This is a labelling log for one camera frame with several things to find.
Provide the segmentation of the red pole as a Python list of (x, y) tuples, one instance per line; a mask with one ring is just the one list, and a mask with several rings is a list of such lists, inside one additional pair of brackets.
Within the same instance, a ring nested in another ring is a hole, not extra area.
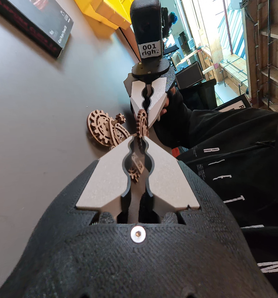
[(233, 55), (233, 47), (232, 47), (232, 42), (231, 42), (230, 28), (229, 28), (229, 22), (228, 22), (228, 15), (227, 15), (227, 8), (226, 8), (225, 0), (223, 0), (223, 9), (224, 9), (224, 15), (225, 15), (227, 36), (228, 36), (228, 41), (229, 41), (229, 46), (230, 46), (230, 54)]

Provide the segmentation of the framed white sign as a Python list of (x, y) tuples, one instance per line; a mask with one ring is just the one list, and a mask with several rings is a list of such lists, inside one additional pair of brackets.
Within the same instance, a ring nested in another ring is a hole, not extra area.
[(252, 104), (247, 98), (246, 94), (242, 94), (220, 106), (213, 109), (214, 111), (225, 112), (229, 110), (243, 109), (243, 108), (251, 108)]

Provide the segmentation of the wooden shelf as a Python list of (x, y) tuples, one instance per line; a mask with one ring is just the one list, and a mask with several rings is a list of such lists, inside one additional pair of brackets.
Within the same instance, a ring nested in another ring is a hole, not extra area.
[(241, 2), (249, 99), (278, 112), (278, 0)]

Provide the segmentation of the black puzzle box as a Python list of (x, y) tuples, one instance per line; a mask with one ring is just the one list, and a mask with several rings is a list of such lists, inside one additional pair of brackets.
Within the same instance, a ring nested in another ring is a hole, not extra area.
[(56, 0), (0, 0), (0, 14), (58, 58), (74, 21)]

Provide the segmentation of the wooden gear assembly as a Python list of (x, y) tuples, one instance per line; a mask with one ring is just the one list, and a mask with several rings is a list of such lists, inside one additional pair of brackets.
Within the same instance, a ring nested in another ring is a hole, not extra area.
[(130, 136), (127, 129), (122, 126), (125, 121), (121, 113), (112, 118), (102, 110), (95, 110), (87, 117), (87, 128), (99, 144), (113, 148)]

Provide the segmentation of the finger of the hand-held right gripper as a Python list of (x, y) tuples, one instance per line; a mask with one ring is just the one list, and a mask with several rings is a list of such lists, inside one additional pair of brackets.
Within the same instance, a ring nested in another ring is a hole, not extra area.
[(146, 83), (140, 80), (132, 82), (130, 102), (132, 104), (134, 115), (137, 115), (139, 110), (144, 109), (143, 103), (145, 99), (142, 94), (145, 87)]
[(166, 103), (167, 77), (160, 77), (151, 84), (153, 94), (150, 97), (150, 105), (148, 107), (148, 127), (151, 128), (154, 122), (159, 118), (161, 110)]

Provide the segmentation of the person's right hand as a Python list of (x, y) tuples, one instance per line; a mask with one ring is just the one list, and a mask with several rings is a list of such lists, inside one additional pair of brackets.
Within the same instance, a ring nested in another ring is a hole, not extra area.
[(176, 117), (177, 119), (186, 118), (189, 114), (189, 110), (183, 103), (183, 97), (176, 87), (172, 87), (168, 91), (166, 102), (159, 116), (161, 117), (164, 114), (168, 114), (169, 117)]

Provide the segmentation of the yellow plastic bin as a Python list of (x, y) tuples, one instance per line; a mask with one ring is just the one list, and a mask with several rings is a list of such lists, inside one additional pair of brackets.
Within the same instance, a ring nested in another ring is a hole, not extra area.
[(132, 0), (75, 0), (94, 34), (102, 39), (109, 39), (117, 29), (122, 29), (127, 38), (134, 37), (130, 19), (132, 2)]

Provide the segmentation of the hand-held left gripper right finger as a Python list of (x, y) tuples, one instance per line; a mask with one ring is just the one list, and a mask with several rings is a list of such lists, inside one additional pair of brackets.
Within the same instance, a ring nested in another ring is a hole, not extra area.
[(144, 145), (147, 211), (163, 218), (168, 212), (198, 210), (200, 204), (178, 160), (147, 136)]

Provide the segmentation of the small wooden gear bracket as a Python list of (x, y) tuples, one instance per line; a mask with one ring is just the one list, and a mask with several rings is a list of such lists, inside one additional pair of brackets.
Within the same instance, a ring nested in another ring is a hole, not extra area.
[(142, 163), (138, 155), (136, 153), (133, 153), (131, 156), (131, 166), (127, 170), (131, 180), (134, 183), (137, 183), (143, 171), (144, 171), (144, 164)]

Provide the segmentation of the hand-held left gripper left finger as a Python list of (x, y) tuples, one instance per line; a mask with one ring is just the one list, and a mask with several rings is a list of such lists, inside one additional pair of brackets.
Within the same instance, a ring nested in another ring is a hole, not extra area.
[(132, 155), (133, 140), (134, 136), (128, 137), (98, 160), (75, 205), (78, 210), (109, 212), (115, 219), (123, 214), (124, 221), (127, 221), (131, 179), (126, 161)]

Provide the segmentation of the person's right forearm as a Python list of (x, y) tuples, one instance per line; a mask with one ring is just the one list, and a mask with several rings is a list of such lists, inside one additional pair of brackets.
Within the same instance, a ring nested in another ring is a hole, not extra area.
[(225, 112), (167, 109), (153, 124), (159, 140), (167, 147), (202, 149), (219, 147), (222, 151), (239, 150), (253, 143), (275, 142), (278, 112), (243, 108)]

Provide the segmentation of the grey desk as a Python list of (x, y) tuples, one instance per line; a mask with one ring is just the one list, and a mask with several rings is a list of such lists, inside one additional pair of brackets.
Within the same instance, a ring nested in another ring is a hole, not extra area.
[(0, 15), (0, 286), (54, 198), (105, 154), (88, 114), (122, 113), (136, 130), (123, 83), (137, 62), (129, 43), (74, 1), (58, 3), (74, 21), (58, 59)]

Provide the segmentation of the wooden workbench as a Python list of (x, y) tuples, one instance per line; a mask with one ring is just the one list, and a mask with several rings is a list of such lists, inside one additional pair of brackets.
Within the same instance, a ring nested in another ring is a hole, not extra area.
[(236, 54), (225, 54), (220, 67), (226, 72), (226, 83), (238, 94), (248, 91), (248, 74), (245, 59)]

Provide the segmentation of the large wooden gear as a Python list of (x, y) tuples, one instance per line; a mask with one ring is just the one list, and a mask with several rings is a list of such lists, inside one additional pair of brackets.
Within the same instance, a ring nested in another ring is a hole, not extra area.
[(143, 137), (149, 137), (148, 115), (145, 109), (140, 109), (136, 120), (137, 142), (141, 154), (145, 152), (145, 142)]

